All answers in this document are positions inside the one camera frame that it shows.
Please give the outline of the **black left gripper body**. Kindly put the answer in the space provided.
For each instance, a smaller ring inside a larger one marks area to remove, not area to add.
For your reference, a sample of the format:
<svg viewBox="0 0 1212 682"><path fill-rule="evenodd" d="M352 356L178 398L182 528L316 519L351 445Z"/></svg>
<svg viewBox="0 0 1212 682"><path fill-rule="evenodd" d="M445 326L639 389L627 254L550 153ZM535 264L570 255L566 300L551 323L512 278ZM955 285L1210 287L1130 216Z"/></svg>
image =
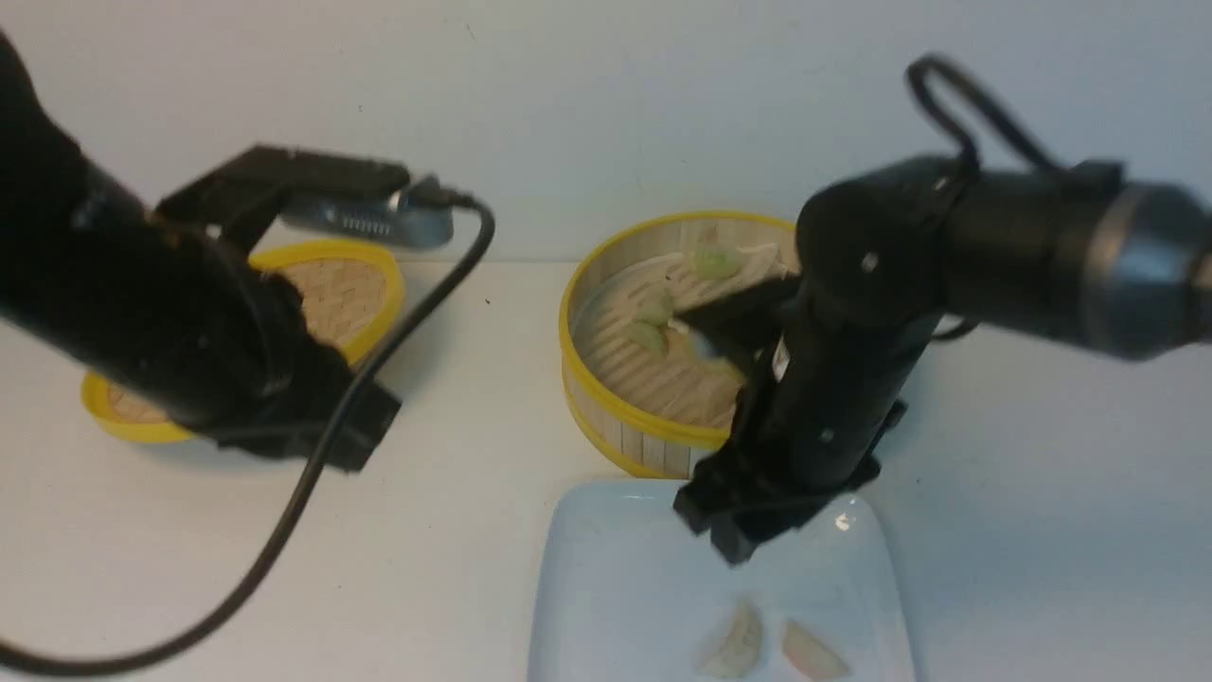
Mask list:
<svg viewBox="0 0 1212 682"><path fill-rule="evenodd" d="M316 340L303 323L292 329L295 376L282 391L246 413L208 426L208 440L223 449L263 460L304 460L314 453L358 371L336 346ZM348 411L335 445L322 455L328 469L361 472L398 418L401 402L376 380Z"/></svg>

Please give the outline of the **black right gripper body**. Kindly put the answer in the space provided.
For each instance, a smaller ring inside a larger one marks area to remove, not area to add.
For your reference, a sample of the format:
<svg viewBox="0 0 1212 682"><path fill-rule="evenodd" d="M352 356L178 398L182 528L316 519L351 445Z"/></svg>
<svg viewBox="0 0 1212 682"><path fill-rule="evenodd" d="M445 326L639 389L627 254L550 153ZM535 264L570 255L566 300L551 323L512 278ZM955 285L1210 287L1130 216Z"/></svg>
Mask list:
<svg viewBox="0 0 1212 682"><path fill-rule="evenodd" d="M882 472L875 448L901 424L907 409L907 402L896 399L853 470L824 488L796 482L785 463L753 463L744 449L727 440L696 465L691 478L674 495L671 510L692 535L708 535L714 551L736 568L749 562L762 545L800 531L830 502L874 482Z"/></svg>

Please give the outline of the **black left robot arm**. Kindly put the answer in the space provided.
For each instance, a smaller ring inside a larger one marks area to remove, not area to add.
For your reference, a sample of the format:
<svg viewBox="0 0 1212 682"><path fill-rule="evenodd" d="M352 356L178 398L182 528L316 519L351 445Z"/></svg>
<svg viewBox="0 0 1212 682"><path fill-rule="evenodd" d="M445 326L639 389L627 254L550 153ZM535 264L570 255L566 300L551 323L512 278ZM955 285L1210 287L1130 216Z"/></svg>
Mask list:
<svg viewBox="0 0 1212 682"><path fill-rule="evenodd" d="M221 446L311 455L354 380L303 296L248 260L295 199L378 202L398 164L256 144L147 210L1 47L2 317Z"/></svg>

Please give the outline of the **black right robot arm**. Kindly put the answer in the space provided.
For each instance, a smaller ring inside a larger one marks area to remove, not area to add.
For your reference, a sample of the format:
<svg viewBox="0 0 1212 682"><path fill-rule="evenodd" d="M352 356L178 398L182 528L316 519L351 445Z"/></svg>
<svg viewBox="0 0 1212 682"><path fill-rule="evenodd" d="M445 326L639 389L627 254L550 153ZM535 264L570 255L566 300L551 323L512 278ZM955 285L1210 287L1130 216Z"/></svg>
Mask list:
<svg viewBox="0 0 1212 682"><path fill-rule="evenodd" d="M810 197L793 250L796 275L676 315L743 376L724 445L671 502L730 564L876 478L934 340L989 325L1131 362L1210 342L1210 208L1116 164L914 157Z"/></svg>

